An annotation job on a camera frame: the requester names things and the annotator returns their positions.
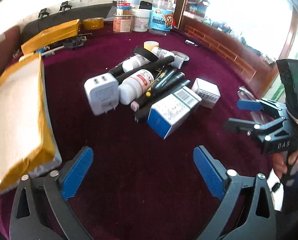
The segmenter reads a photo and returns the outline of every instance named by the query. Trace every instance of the cardboard box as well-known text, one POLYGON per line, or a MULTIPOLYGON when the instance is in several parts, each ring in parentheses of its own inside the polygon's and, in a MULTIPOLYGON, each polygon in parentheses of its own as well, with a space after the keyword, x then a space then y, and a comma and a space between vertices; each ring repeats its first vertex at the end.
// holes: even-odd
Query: cardboard box
POLYGON ((165 139, 187 119, 200 101, 196 93, 183 87, 153 104, 147 123, 165 139))
POLYGON ((220 98, 218 86, 200 78, 196 78, 191 90, 201 97, 200 105, 207 108, 212 109, 220 98))

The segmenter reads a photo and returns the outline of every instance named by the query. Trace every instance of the blue and white box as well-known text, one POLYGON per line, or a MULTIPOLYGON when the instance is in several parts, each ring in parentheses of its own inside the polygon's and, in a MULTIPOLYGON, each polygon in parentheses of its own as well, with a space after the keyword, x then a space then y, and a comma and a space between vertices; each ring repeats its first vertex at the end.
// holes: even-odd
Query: blue and white box
POLYGON ((183 87, 152 105, 148 125, 162 138, 175 131, 201 102, 192 90, 183 87))

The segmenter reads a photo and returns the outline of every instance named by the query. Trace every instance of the purple tablecloth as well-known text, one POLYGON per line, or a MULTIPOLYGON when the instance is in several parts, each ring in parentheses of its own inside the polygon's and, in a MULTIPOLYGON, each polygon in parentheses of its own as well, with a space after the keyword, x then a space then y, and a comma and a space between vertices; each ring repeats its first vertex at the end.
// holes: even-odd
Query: purple tablecloth
MULTIPOLYGON (((241 175, 268 175, 271 169, 269 158, 249 138, 222 128, 229 117, 250 119, 249 112, 236 107, 238 86, 245 82, 229 62, 208 48, 185 44, 185 39, 175 33, 116 34, 105 26, 83 48, 43 59, 48 108, 63 162, 82 146, 94 151, 81 187, 68 202, 95 239, 192 239, 219 205, 193 162, 196 146, 204 145, 241 175), (200 106, 166 140, 147 124, 135 123, 129 106, 94 116, 83 88, 88 78, 107 72, 150 40, 190 57, 181 71, 191 85, 196 77, 203 78, 221 93, 214 109, 200 106)), ((14 193, 0 196, 0 231, 6 237, 14 193)))

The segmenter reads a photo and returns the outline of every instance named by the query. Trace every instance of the metal screw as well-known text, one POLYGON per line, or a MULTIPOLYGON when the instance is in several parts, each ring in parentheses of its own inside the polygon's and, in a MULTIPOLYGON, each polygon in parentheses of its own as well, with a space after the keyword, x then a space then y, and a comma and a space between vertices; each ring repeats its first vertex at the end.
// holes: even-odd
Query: metal screw
POLYGON ((51 177, 55 177, 55 176, 58 176, 58 175, 59 175, 59 171, 57 171, 57 170, 54 170, 54 171, 50 172, 51 177))
POLYGON ((258 178, 259 178, 259 179, 265 179, 266 176, 264 176, 262 173, 258 173, 258 178))
POLYGON ((227 170, 227 174, 231 177, 234 177, 237 175, 237 172, 235 170, 227 170))
POLYGON ((29 179, 29 175, 28 174, 25 174, 21 177, 21 180, 27 180, 29 179))

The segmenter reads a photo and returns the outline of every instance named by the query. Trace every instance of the tape roll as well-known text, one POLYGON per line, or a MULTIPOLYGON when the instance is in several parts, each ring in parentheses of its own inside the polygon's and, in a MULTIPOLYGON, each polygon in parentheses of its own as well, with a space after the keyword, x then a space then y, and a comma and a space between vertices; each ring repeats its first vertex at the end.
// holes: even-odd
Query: tape roll
POLYGON ((83 20, 83 27, 85 30, 97 30, 104 27, 104 19, 99 18, 90 18, 83 20))
POLYGON ((144 48, 151 51, 154 47, 159 47, 159 43, 156 41, 145 41, 144 48))

